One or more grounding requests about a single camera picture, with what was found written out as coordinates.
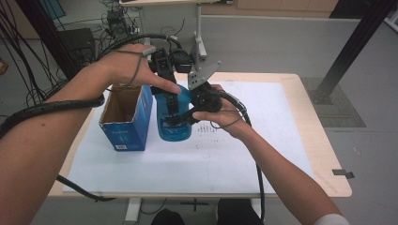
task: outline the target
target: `forearm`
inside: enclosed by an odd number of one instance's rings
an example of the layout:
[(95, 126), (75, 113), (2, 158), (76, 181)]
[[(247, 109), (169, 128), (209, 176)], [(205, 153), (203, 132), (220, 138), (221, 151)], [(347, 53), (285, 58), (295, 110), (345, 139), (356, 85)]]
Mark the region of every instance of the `forearm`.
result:
[[(111, 84), (109, 77), (102, 67), (86, 67), (48, 102), (95, 99)], [(15, 224), (29, 223), (89, 112), (81, 109), (37, 116), (21, 122), (0, 140), (0, 223), (13, 219)], [(4, 215), (11, 220), (2, 221)]]
[(251, 127), (239, 126), (238, 129), (238, 138), (247, 146), (283, 203), (302, 224), (314, 224), (326, 214), (341, 214), (310, 176), (285, 159)]

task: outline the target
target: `gray mat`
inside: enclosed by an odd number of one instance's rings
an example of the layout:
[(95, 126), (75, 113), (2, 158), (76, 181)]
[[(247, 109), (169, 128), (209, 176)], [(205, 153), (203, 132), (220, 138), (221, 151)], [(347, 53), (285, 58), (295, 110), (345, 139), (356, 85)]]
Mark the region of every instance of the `gray mat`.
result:
[[(323, 78), (301, 78), (301, 80), (308, 92), (315, 90)], [(324, 128), (366, 128), (339, 85), (333, 90), (330, 98), (332, 100), (330, 105), (313, 104)]]

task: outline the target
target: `cardboard box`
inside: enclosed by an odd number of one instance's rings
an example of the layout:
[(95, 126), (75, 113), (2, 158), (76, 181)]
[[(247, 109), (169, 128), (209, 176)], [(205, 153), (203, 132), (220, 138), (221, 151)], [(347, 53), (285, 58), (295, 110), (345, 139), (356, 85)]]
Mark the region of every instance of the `cardboard box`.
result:
[(149, 86), (123, 89), (113, 86), (99, 126), (116, 151), (144, 151), (152, 110)]

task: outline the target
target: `electronic equipment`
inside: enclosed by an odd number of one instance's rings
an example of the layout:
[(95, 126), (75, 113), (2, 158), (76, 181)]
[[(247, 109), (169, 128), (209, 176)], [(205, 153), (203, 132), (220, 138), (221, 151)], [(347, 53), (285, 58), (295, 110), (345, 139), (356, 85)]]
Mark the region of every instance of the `electronic equipment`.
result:
[(129, 35), (123, 14), (123, 8), (118, 8), (116, 10), (108, 10), (108, 14), (106, 16), (109, 26), (109, 34), (116, 39), (127, 38)]
[(89, 28), (58, 31), (58, 34), (79, 68), (94, 62), (96, 41)]
[[(166, 106), (158, 104), (158, 111), (164, 111), (164, 108), (168, 109), (168, 114), (164, 115), (167, 117), (167, 120), (162, 121), (168, 127), (177, 127), (178, 130), (182, 131), (185, 130), (181, 128), (182, 126), (193, 125), (199, 122), (192, 117), (194, 112), (208, 111), (214, 113), (220, 110), (222, 103), (220, 97), (217, 95), (218, 91), (212, 88), (207, 81), (220, 63), (213, 69), (199, 70), (191, 73), (192, 65), (194, 64), (193, 56), (179, 48), (172, 49), (168, 53), (164, 49), (157, 50), (152, 54), (151, 60), (152, 62), (149, 63), (149, 67), (163, 79), (176, 83), (174, 69), (178, 73), (187, 73), (189, 77), (188, 87), (193, 108), (188, 110), (188, 106), (186, 106), (184, 107), (185, 112), (181, 111), (178, 107), (183, 105), (181, 101), (182, 99), (186, 99), (186, 97), (177, 96), (157, 87), (152, 87), (152, 94), (155, 95), (156, 99), (160, 98), (160, 96), (165, 98), (163, 102)], [(158, 123), (161, 123), (161, 120), (164, 120), (164, 118), (160, 119), (158, 117)]]

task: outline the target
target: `blue container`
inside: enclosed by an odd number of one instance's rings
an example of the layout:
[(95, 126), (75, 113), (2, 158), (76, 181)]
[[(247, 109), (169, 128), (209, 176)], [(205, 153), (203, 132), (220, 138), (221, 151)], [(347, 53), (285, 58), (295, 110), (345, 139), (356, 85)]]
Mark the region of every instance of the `blue container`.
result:
[(178, 109), (179, 112), (169, 114), (166, 105), (166, 98), (163, 94), (155, 95), (157, 101), (157, 119), (158, 119), (158, 132), (161, 138), (167, 142), (180, 142), (187, 140), (191, 136), (192, 127), (187, 122), (182, 122), (175, 126), (170, 126), (165, 123), (166, 120), (173, 116), (180, 115), (189, 110), (191, 102), (191, 94), (187, 88), (178, 85), (181, 93), (178, 94)]

